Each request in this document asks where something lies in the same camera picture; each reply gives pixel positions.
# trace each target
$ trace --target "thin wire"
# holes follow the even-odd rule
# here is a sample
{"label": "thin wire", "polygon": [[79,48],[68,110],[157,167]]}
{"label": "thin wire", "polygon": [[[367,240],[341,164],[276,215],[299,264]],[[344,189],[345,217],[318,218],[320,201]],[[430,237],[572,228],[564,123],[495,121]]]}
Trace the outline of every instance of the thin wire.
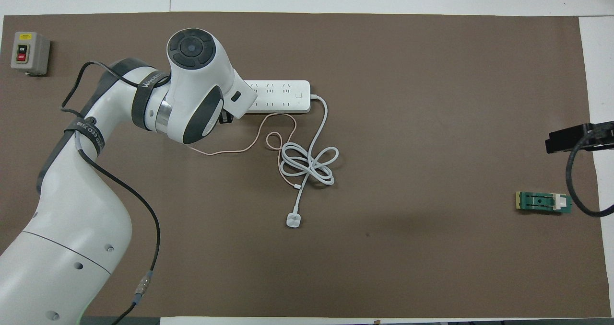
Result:
{"label": "thin wire", "polygon": [[81,156],[81,158],[83,158],[86,161],[86,163],[96,168],[96,170],[104,174],[107,178],[115,181],[121,187],[125,188],[127,191],[132,193],[149,210],[149,213],[151,214],[153,221],[155,222],[155,231],[156,231],[155,253],[153,254],[152,264],[149,268],[149,270],[153,271],[155,267],[155,263],[158,260],[158,253],[160,252],[160,222],[158,221],[158,216],[156,216],[154,209],[152,209],[151,205],[147,203],[147,200],[145,200],[145,198],[143,198],[138,192],[136,192],[136,190],[134,190],[132,187],[130,187],[125,182],[118,179],[115,175],[111,174],[110,172],[107,172],[103,167],[96,164],[94,161],[92,161],[92,159],[90,159],[88,155],[85,154],[85,152],[83,152],[83,148],[81,147],[81,135],[79,131],[75,131],[75,145],[77,146],[79,155]]}
{"label": "thin wire", "polygon": [[[247,150],[250,150],[250,149],[252,148],[252,146],[254,146],[254,144],[256,143],[256,141],[258,141],[258,138],[260,137],[260,132],[262,131],[262,126],[265,124],[265,121],[267,121],[267,119],[268,119],[268,118],[270,118],[270,117],[272,117],[272,116],[278,116],[278,115],[281,115],[281,116],[287,116],[287,117],[289,117],[290,119],[292,119],[292,122],[294,123],[294,127],[292,128],[292,131],[291,131],[291,132],[290,132],[290,134],[288,135],[288,140],[287,140],[287,142],[289,142],[289,141],[290,141],[290,139],[292,139],[292,135],[294,135],[294,132],[296,131],[296,119],[294,119],[294,117],[293,117],[292,115],[288,115],[288,114],[286,114],[286,113],[271,113],[271,114],[269,114],[269,115],[265,116],[265,117],[264,117],[264,119],[261,121],[260,126],[258,127],[258,133],[256,134],[256,138],[254,139],[254,141],[252,142],[252,144],[248,145],[248,146],[247,146],[247,148],[245,148],[245,149],[241,149],[241,150],[224,150],[224,151],[217,151],[217,152],[204,152],[204,151],[200,151],[200,150],[198,150],[198,149],[196,149],[196,148],[193,148],[192,146],[188,146],[188,148],[190,148],[190,149],[192,149],[192,150],[194,150],[194,151],[196,151],[196,152],[199,152],[199,153],[201,153],[201,154],[203,154],[203,155],[207,155],[207,156],[213,156],[213,155],[219,155],[219,154],[237,154],[237,153],[239,153],[239,152],[245,152],[245,151],[247,151]],[[272,146],[272,145],[269,143],[269,141],[268,141],[268,140],[269,140],[269,137],[270,137],[270,136],[276,136],[276,137],[279,139],[279,147]],[[287,179],[287,178],[284,176],[283,171],[282,171],[282,166],[281,166],[281,150],[282,150],[282,147],[283,147],[283,138],[281,137],[281,134],[280,134],[279,132],[277,132],[277,131],[272,131],[272,132],[270,132],[270,133],[267,135],[267,137],[266,137],[265,141],[266,141],[267,146],[268,146],[268,148],[269,148],[270,150],[279,151],[279,153],[278,153],[278,155],[277,155],[277,165],[278,165],[279,175],[281,175],[281,177],[283,178],[283,180],[285,180],[285,181],[286,181],[286,183],[287,183],[288,185],[290,185],[290,186],[294,187],[294,184],[293,184],[293,183],[291,183],[291,182],[290,182],[290,181],[289,181],[289,180],[288,180],[288,179]]]}
{"label": "thin wire", "polygon": [[128,315],[128,313],[132,312],[134,307],[136,307],[136,303],[132,303],[132,305],[130,305],[130,307],[125,310],[125,312],[123,312],[121,316],[117,317],[117,319],[111,325],[117,325],[125,316]]}

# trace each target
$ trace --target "power outlet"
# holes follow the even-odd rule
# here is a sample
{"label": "power outlet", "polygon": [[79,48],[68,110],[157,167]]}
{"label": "power outlet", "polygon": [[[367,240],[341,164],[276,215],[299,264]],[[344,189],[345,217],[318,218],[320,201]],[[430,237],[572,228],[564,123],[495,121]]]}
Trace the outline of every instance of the power outlet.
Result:
{"label": "power outlet", "polygon": [[311,86],[307,81],[245,81],[256,91],[248,114],[307,113],[311,109]]}

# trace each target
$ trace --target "power plug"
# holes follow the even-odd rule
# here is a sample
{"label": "power plug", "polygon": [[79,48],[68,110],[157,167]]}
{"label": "power plug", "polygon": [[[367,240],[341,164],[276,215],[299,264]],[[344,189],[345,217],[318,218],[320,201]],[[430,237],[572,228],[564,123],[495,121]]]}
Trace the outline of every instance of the power plug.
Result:
{"label": "power plug", "polygon": [[288,214],[288,217],[285,219],[285,224],[290,228],[298,228],[301,225],[301,215],[297,212],[292,212]]}
{"label": "power plug", "polygon": [[307,113],[311,109],[311,86],[307,81],[245,81],[256,91],[248,114]]}

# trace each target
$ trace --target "cable connector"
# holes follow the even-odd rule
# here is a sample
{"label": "cable connector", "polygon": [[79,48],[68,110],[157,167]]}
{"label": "cable connector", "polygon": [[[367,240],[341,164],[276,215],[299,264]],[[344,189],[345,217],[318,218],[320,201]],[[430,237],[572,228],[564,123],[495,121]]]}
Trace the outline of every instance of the cable connector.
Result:
{"label": "cable connector", "polygon": [[290,228],[298,228],[301,225],[301,215],[298,214],[298,206],[295,206],[293,212],[288,214],[285,224]]}
{"label": "cable connector", "polygon": [[145,295],[147,288],[149,288],[149,282],[151,281],[153,274],[154,272],[151,270],[145,273],[145,276],[143,276],[143,278],[139,282],[139,285],[136,287],[136,290],[134,291],[134,299],[132,299],[133,303],[137,305],[139,304],[139,301],[141,301],[143,295]]}

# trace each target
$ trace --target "brown surface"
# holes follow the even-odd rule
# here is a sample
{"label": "brown surface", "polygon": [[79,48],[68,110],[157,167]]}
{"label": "brown surface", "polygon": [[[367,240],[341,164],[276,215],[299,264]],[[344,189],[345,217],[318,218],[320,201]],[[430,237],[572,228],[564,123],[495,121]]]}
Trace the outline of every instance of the brown surface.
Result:
{"label": "brown surface", "polygon": [[[247,80],[309,80],[331,116],[318,143],[342,153],[336,184],[296,192],[259,142],[204,157],[132,124],[99,159],[147,198],[162,249],[139,316],[610,316],[599,220],[515,210],[516,190],[565,192],[548,132],[588,122],[574,17],[126,13],[4,18],[0,65],[0,251],[26,225],[39,168],[71,120],[57,108],[87,60],[134,56],[163,70],[167,39],[199,26]],[[52,40],[50,72],[9,69],[16,30]],[[101,71],[89,71],[85,103]],[[314,105],[297,116],[308,144]],[[198,144],[241,148],[261,116]],[[268,128],[287,133],[289,120]],[[575,183],[597,207],[590,154]],[[86,314],[119,314],[149,266],[152,221],[132,216],[129,252]]]}

